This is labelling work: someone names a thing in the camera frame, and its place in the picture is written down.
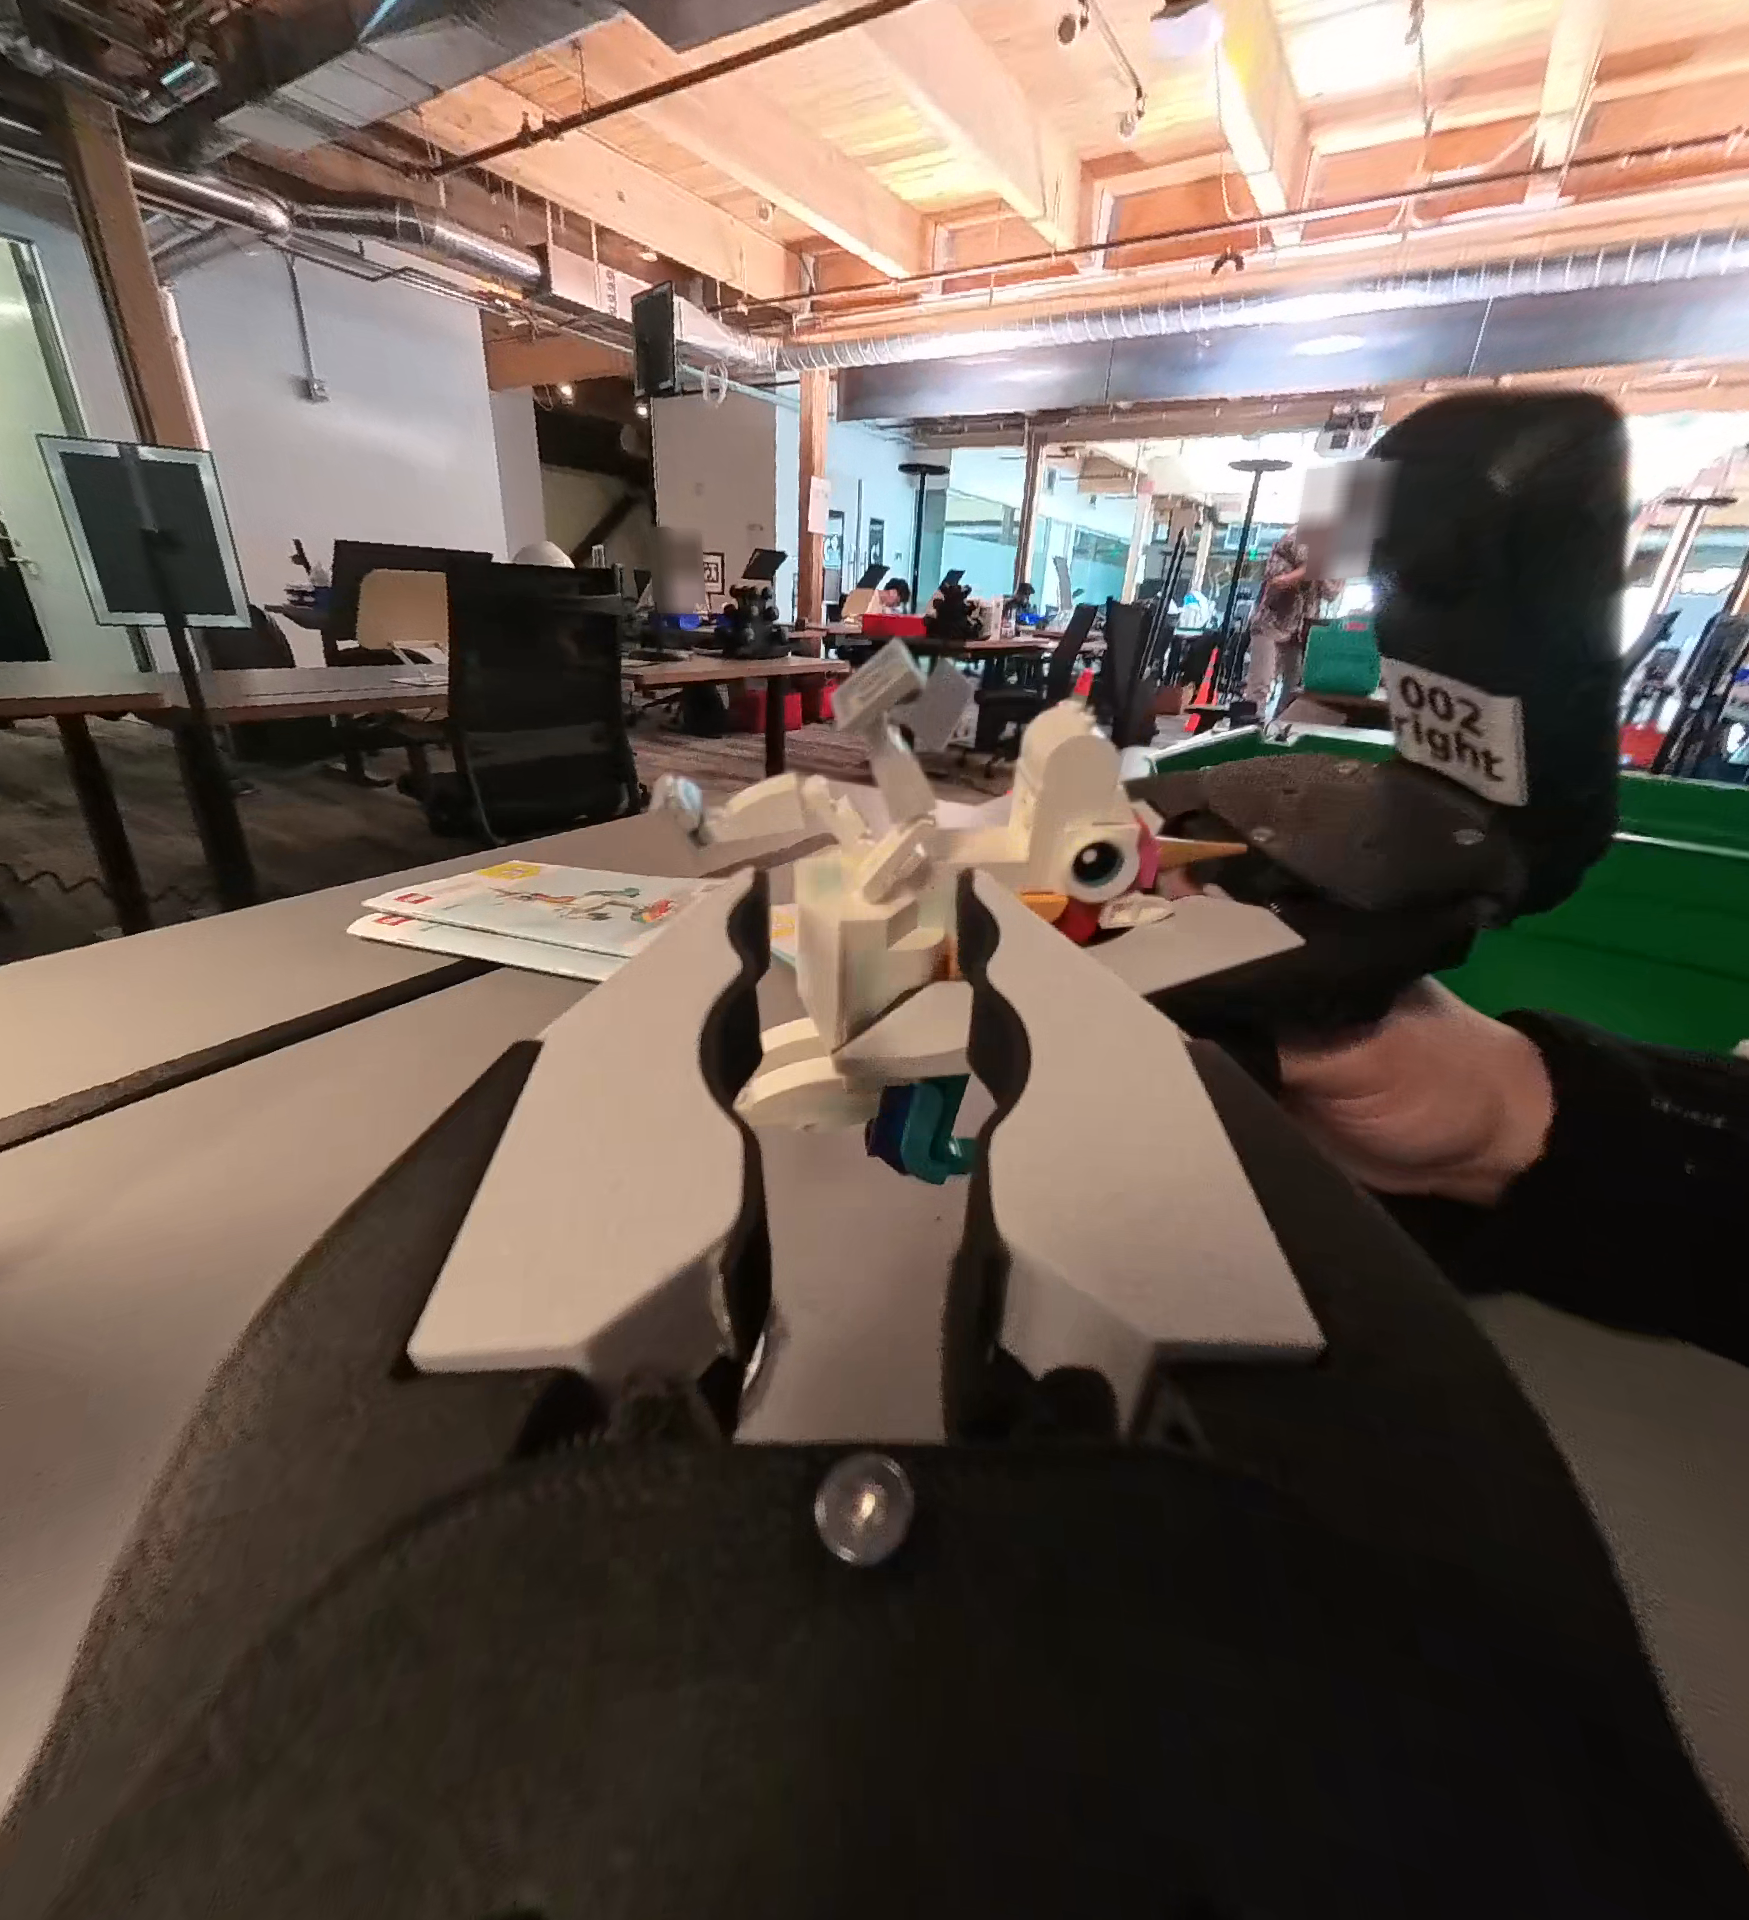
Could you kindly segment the green box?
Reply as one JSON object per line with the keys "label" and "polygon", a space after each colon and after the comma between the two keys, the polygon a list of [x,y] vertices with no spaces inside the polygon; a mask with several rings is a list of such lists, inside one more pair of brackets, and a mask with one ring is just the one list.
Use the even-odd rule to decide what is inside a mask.
{"label": "green box", "polygon": [[1626,1040],[1749,1043],[1749,852],[1695,834],[1695,786],[1646,815],[1619,731],[1519,704],[1397,712],[1391,731],[1251,731],[1156,758],[1127,793],[1197,878],[1298,947],[1167,988],[1238,1047],[1359,1029],[1435,981],[1477,1011],[1549,1011]]}

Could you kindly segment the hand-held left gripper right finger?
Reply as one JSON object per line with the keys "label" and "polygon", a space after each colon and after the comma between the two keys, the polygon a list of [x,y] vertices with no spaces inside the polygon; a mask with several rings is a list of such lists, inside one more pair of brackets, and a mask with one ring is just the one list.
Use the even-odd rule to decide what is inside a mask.
{"label": "hand-held left gripper right finger", "polygon": [[1002,881],[958,883],[967,1060],[987,1097],[994,1343],[1032,1380],[1143,1401],[1179,1361],[1309,1363],[1326,1337],[1181,1032]]}

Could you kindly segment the long wooden desk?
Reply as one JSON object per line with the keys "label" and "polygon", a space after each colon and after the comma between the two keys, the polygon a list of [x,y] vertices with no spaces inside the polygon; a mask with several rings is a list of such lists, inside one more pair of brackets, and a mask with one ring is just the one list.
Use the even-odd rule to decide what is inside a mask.
{"label": "long wooden desk", "polygon": [[676,663],[621,660],[621,685],[638,692],[669,692],[692,685],[711,688],[770,688],[763,707],[763,776],[787,772],[790,711],[781,688],[831,685],[851,677],[843,660],[819,657],[778,657],[778,660],[733,660],[733,657],[689,657]]}

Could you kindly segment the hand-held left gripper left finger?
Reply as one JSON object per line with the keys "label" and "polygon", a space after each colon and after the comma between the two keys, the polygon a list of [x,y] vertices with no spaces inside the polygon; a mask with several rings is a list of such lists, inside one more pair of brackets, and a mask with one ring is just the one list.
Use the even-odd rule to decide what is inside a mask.
{"label": "hand-held left gripper left finger", "polygon": [[767,913],[760,870],[721,878],[538,1035],[410,1327],[415,1371],[751,1368],[770,1258],[734,1103],[760,1066]]}

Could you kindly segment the person's right forearm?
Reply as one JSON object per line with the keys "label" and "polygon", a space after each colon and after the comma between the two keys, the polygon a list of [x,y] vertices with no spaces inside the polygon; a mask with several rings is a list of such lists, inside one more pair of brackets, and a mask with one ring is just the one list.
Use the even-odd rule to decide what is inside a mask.
{"label": "person's right forearm", "polygon": [[1749,1368],[1749,1060],[1549,1011],[1501,1022],[1552,1086],[1539,1158],[1487,1208],[1383,1208],[1465,1295],[1531,1295]]}

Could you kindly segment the brown wooden desk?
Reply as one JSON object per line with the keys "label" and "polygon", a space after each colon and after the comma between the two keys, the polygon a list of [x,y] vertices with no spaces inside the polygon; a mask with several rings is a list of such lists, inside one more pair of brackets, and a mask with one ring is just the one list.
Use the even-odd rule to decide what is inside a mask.
{"label": "brown wooden desk", "polygon": [[118,932],[146,932],[152,905],[136,867],[136,852],[118,815],[118,802],[100,761],[88,721],[95,715],[132,715],[180,732],[176,755],[190,793],[198,802],[196,834],[213,874],[213,897],[223,910],[257,901],[257,881],[232,812],[232,795],[213,765],[213,731],[273,724],[290,718],[357,718],[368,712],[402,712],[445,707],[445,664],[341,664],[341,668],[240,668],[183,673],[142,673],[33,663],[0,664],[0,724],[51,721],[58,732],[70,789],[78,805],[88,843],[100,863],[100,890],[111,901]]}

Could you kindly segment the white toy brick unicorn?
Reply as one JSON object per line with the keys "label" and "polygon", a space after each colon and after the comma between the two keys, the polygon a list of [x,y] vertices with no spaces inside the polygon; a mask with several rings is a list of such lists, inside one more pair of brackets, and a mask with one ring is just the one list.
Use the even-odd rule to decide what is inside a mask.
{"label": "white toy brick unicorn", "polygon": [[791,976],[801,1015],[763,1032],[737,1113],[794,1131],[863,1124],[866,1154],[924,1184],[966,1177],[956,1140],[967,1086],[970,998],[956,961],[956,881],[984,874],[1076,947],[1167,914],[1163,871],[1240,854],[1240,834],[1179,839],[1129,799],[1117,749],[1090,711],[1038,711],[1018,754],[1002,825],[940,820],[931,782],[902,736],[936,721],[963,688],[924,673],[909,644],[879,641],[834,692],[834,724],[859,741],[886,806],[870,827],[845,789],[771,776],[726,805],[696,782],[662,778],[646,809],[696,847],[824,839],[791,867]]}

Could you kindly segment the black mesh office chair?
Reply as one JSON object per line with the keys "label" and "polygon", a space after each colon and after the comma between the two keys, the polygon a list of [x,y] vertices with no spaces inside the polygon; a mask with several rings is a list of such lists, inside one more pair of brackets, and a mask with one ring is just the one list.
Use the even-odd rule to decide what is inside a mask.
{"label": "black mesh office chair", "polygon": [[449,576],[450,768],[408,768],[440,839],[508,847],[636,815],[615,573],[483,562]]}

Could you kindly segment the dark framed panel on stand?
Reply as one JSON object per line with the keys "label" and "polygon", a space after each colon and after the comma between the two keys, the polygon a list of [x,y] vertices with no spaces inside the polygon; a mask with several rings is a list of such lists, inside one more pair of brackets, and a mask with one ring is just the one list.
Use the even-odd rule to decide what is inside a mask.
{"label": "dark framed panel on stand", "polygon": [[206,704],[198,640],[239,630],[249,600],[206,450],[36,438],[94,620],[162,630],[180,685],[176,755],[217,910],[257,903],[257,878]]}

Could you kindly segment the black floor lamp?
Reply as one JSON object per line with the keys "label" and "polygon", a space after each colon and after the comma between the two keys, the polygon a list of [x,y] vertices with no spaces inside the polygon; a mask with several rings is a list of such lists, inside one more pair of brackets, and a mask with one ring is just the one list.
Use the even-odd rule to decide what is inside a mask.
{"label": "black floor lamp", "polygon": [[1232,623],[1232,612],[1238,606],[1262,481],[1269,474],[1279,474],[1279,471],[1292,468],[1292,464],[1271,457],[1271,454],[1249,454],[1249,457],[1232,460],[1230,465],[1232,465],[1232,471],[1238,471],[1249,481],[1249,491],[1247,491],[1247,499],[1242,499],[1242,511],[1238,518],[1238,541],[1234,541],[1232,572],[1230,572],[1230,583],[1227,583],[1227,600],[1224,600],[1224,623],[1227,624]]}

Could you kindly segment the person's right hand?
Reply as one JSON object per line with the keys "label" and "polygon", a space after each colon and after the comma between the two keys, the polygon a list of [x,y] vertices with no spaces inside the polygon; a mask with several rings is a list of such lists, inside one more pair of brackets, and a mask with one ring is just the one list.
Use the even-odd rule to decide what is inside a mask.
{"label": "person's right hand", "polygon": [[1366,1029],[1279,1043],[1276,1103],[1356,1184],[1465,1208],[1498,1205],[1556,1120],[1535,1043],[1431,981]]}

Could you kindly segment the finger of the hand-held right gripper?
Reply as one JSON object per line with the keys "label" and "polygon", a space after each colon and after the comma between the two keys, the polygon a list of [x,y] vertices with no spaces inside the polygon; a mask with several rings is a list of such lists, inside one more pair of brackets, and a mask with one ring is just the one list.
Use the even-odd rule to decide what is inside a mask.
{"label": "finger of the hand-held right gripper", "polygon": [[1156,1005],[1306,948],[1279,914],[1232,897],[1179,897],[1096,944],[1096,967]]}

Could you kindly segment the instruction booklet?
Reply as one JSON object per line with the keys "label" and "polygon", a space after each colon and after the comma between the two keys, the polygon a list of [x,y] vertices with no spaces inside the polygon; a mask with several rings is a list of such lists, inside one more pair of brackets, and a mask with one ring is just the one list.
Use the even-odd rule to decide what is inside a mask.
{"label": "instruction booklet", "polygon": [[625,957],[594,948],[527,941],[508,932],[479,932],[449,923],[429,923],[399,914],[361,914],[347,934],[372,947],[415,948],[430,957],[463,957],[497,968],[551,974],[599,986],[609,981]]}
{"label": "instruction booklet", "polygon": [[621,964],[709,890],[699,878],[500,860],[449,878],[392,886],[362,903],[372,927],[433,927],[584,952]]}

